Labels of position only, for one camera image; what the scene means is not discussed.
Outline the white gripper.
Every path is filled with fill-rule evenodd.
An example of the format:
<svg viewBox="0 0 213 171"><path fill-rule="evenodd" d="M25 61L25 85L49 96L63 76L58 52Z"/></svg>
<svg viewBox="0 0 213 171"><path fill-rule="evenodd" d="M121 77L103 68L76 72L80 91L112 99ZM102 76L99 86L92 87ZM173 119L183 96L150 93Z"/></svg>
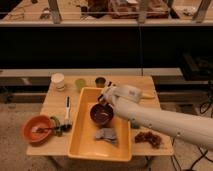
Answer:
<svg viewBox="0 0 213 171"><path fill-rule="evenodd" d="M119 98L123 98L130 102L138 104L140 102L142 91L134 86L120 85L114 86L110 81L101 91L101 95L98 97L98 103L102 106L111 104L114 106Z"/></svg>

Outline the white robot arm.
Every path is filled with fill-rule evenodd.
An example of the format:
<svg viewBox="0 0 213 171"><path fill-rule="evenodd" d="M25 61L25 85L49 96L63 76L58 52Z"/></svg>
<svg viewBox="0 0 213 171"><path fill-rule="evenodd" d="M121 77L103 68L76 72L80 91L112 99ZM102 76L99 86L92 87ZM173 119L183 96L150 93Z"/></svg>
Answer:
<svg viewBox="0 0 213 171"><path fill-rule="evenodd" d="M111 105L123 119L213 151L213 118L143 107L139 104L141 97L137 87L109 84L102 89L98 102Z"/></svg>

